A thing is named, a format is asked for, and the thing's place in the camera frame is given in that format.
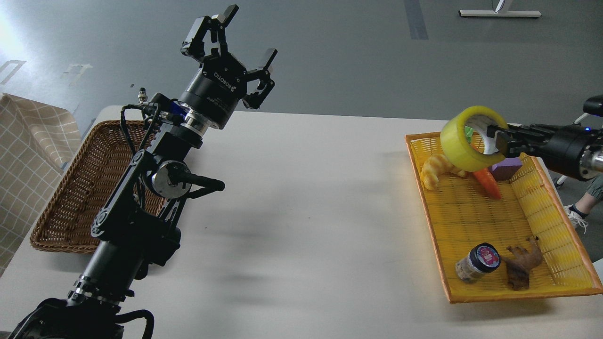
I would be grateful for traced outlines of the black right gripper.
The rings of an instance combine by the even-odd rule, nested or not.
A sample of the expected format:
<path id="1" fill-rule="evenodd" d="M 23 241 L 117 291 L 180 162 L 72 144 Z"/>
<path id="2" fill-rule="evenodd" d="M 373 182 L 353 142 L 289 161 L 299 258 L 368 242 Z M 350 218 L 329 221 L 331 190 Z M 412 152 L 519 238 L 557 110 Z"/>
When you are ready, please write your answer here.
<path id="1" fill-rule="evenodd" d="M 588 146 L 594 144 L 594 129 L 581 125 L 500 125 L 490 124 L 486 136 L 491 139 L 517 137 L 526 145 L 524 153 L 540 157 L 546 167 L 558 174 L 585 182 L 594 178 L 594 170 L 582 164 Z M 504 158 L 516 157 L 513 143 L 496 141 L 496 150 Z"/>

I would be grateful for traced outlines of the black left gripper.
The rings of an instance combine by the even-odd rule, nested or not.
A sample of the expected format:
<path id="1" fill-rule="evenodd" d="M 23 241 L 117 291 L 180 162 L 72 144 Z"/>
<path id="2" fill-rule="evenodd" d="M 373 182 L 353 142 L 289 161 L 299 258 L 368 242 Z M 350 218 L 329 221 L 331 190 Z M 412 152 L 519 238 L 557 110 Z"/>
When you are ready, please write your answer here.
<path id="1" fill-rule="evenodd" d="M 178 102 L 200 114 L 214 129 L 224 129 L 241 99 L 246 109 L 259 109 L 275 86 L 270 66 L 278 54 L 276 48 L 267 49 L 258 67 L 248 72 L 229 53 L 225 30 L 238 11 L 239 6 L 230 5 L 222 14 L 196 18 L 180 48 L 183 56 L 203 63 Z M 209 56 L 205 53 L 206 35 L 216 45 Z M 246 83 L 256 80 L 256 89 L 245 95 Z"/>

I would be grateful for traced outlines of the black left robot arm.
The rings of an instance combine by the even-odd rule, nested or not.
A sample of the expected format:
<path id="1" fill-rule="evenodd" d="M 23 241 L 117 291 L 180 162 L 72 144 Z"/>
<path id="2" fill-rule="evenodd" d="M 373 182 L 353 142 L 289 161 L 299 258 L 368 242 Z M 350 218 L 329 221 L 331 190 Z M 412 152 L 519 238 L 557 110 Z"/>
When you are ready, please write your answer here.
<path id="1" fill-rule="evenodd" d="M 189 199 L 224 190 L 224 182 L 196 175 L 185 164 L 208 128 L 224 129 L 239 102 L 258 109 L 274 88 L 268 49 L 248 70 L 228 51 L 225 30 L 239 7 L 196 18 L 181 54 L 199 63 L 177 99 L 140 88 L 138 103 L 120 111 L 119 127 L 131 154 L 122 178 L 91 225 L 100 241 L 67 298 L 49 298 L 29 313 L 11 339 L 121 339 L 125 323 L 145 320 L 142 337 L 153 336 L 155 318 L 145 309 L 121 313 L 133 297 L 130 285 L 151 264 L 164 266 L 179 249 L 179 217 Z"/>

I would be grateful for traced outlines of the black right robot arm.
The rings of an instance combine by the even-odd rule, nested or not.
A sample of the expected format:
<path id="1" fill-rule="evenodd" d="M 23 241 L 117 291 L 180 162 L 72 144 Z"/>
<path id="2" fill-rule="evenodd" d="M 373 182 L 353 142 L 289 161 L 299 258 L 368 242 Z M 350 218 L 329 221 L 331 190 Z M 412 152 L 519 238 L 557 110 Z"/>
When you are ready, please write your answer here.
<path id="1" fill-rule="evenodd" d="M 586 182 L 602 173 L 602 129 L 580 124 L 489 125 L 487 137 L 504 157 L 540 157 L 548 169 Z"/>

